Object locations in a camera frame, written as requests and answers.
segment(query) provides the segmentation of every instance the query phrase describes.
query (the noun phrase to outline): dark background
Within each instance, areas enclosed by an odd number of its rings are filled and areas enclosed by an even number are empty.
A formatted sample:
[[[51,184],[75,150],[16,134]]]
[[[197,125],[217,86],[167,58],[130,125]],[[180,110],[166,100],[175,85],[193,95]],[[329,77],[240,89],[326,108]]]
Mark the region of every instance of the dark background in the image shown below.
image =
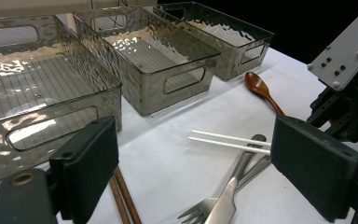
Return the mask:
[[[158,0],[172,2],[188,1]],[[195,2],[271,31],[275,36],[270,47],[302,63],[311,63],[358,17],[358,0]]]

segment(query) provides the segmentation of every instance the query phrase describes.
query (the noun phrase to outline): transparent gray bin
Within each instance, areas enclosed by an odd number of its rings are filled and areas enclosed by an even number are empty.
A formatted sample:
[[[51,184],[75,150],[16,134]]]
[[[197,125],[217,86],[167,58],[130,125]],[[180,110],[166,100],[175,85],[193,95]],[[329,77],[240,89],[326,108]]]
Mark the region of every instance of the transparent gray bin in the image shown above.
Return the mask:
[[[149,11],[219,49],[215,74],[228,81],[259,66],[274,34],[197,2],[159,4]]]
[[[57,17],[0,19],[0,180],[105,116],[121,130],[121,82]]]
[[[77,34],[123,82],[141,116],[209,90],[220,55],[142,7],[73,12]]]

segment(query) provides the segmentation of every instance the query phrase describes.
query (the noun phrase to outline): white tabletop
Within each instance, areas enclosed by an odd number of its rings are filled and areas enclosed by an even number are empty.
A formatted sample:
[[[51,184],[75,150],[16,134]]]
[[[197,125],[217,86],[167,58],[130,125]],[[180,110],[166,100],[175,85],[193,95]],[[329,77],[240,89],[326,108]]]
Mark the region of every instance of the white tabletop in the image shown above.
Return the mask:
[[[305,120],[310,103],[324,89],[305,64],[274,49],[253,71],[290,117]],[[123,98],[119,167],[143,223],[180,223],[177,217],[186,209],[218,197],[226,185],[241,150],[188,140],[196,136],[191,130],[243,138],[262,133],[271,141],[275,113],[246,89],[243,77],[229,82],[214,77],[205,93],[147,117]],[[348,145],[358,150],[358,144]],[[235,204],[233,224],[328,223],[273,165],[236,194]],[[351,223],[352,215],[351,210],[335,223]],[[121,223],[109,186],[89,223]]]

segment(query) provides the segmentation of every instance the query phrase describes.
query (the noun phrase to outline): spoon handle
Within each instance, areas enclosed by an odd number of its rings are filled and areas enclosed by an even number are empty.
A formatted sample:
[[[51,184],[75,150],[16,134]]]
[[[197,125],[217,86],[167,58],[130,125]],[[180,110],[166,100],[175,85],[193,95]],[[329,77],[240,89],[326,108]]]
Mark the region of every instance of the spoon handle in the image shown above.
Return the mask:
[[[272,97],[267,97],[266,99],[269,101],[272,108],[275,110],[275,113],[277,113],[278,115],[284,115],[283,111],[278,106],[278,104],[272,99]]]

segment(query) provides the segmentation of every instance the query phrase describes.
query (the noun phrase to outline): wooden spoon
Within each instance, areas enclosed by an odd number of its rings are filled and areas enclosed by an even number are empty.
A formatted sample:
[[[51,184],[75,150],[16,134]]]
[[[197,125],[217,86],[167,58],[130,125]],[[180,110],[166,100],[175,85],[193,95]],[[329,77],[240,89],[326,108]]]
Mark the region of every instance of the wooden spoon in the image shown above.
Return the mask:
[[[281,108],[269,95],[269,87],[260,76],[253,72],[247,72],[245,74],[245,85],[251,92],[267,100],[278,115],[284,115]]]

